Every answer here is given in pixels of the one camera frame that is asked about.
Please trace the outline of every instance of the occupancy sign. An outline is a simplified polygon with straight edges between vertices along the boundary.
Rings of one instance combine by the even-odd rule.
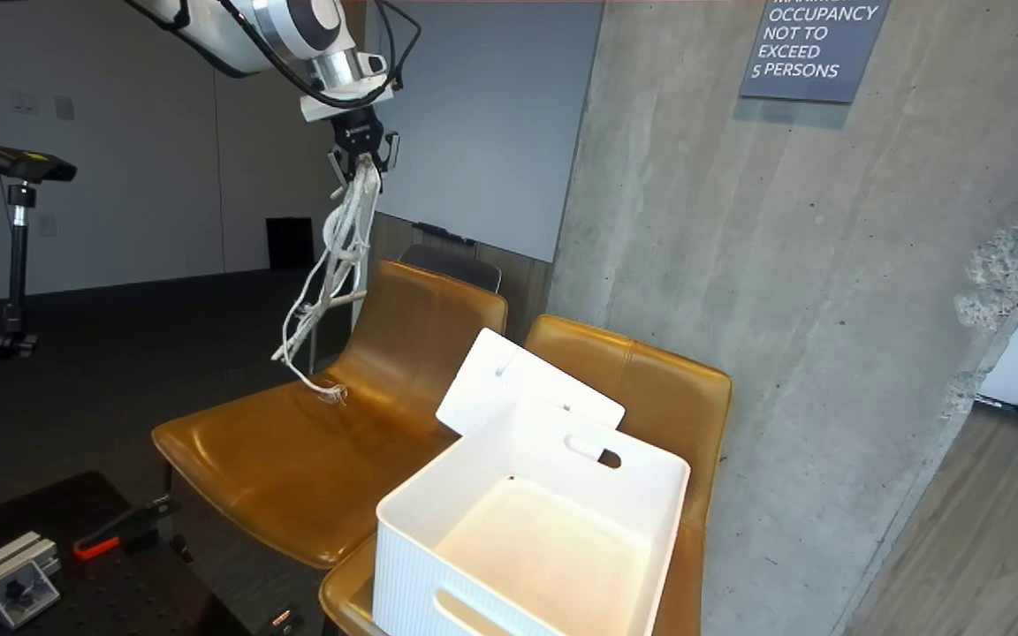
[[[741,98],[850,102],[892,0],[765,0]]]

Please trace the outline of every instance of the white plastic bin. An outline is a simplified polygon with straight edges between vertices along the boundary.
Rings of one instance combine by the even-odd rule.
[[[381,498],[373,622],[650,631],[685,476],[677,456],[583,423],[564,399],[519,399]]]

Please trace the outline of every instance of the concrete pillar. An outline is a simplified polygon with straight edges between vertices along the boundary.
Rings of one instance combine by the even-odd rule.
[[[550,310],[736,376],[703,628],[842,631],[1018,317],[1018,2],[895,0],[857,98],[738,102],[760,0],[616,0]]]

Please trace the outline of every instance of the white cable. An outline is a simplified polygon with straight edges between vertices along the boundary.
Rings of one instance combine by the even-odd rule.
[[[367,295],[367,251],[371,251],[371,220],[378,207],[381,176],[367,154],[355,164],[355,176],[344,186],[344,202],[327,211],[322,226],[322,257],[305,275],[305,285],[296,300],[288,305],[284,317],[284,344],[271,350],[271,360],[286,365],[300,385],[324,399],[340,399],[340,385],[317,385],[296,368],[296,350],[305,338],[322,325],[327,308],[355,305]],[[314,275],[322,275],[317,295],[308,305],[308,288]]]

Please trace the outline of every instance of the black equipment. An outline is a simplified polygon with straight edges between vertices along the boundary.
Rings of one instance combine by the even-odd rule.
[[[0,172],[8,176],[9,204],[9,295],[3,305],[0,360],[28,358],[37,335],[23,325],[23,257],[28,257],[28,211],[37,204],[43,180],[75,180],[77,165],[31,148],[0,143]]]

